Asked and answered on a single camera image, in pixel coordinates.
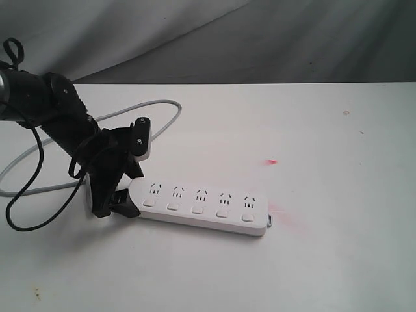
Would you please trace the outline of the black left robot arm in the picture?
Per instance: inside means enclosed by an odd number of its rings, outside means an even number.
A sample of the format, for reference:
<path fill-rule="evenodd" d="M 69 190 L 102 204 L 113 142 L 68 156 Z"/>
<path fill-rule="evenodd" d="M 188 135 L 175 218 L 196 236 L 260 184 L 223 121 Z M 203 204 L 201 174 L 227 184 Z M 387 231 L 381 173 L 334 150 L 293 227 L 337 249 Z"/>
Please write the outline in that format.
<path fill-rule="evenodd" d="M 68 173 L 87 179 L 96 217 L 139 216 L 127 191 L 116 187 L 123 175 L 144 175 L 139 162 L 150 155 L 149 118 L 139 117 L 128 127 L 100 128 L 72 82 L 55 73 L 1 70 L 1 101 L 2 120 L 40 127 L 71 157 Z"/>

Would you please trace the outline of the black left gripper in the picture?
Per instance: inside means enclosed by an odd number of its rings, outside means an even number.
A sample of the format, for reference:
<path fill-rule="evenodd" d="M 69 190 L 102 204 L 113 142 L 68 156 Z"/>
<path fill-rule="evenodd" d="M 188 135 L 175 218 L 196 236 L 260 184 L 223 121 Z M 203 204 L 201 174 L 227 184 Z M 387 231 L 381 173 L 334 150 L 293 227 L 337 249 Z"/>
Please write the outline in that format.
<path fill-rule="evenodd" d="M 131 130 L 128 127 L 104 129 L 106 140 L 87 172 L 87 198 L 92 214 L 98 218 L 117 213 L 126 218 L 140 216 L 128 190 L 116 190 L 123 175 L 129 179 L 144 177 L 139 162 L 131 155 L 129 143 Z"/>

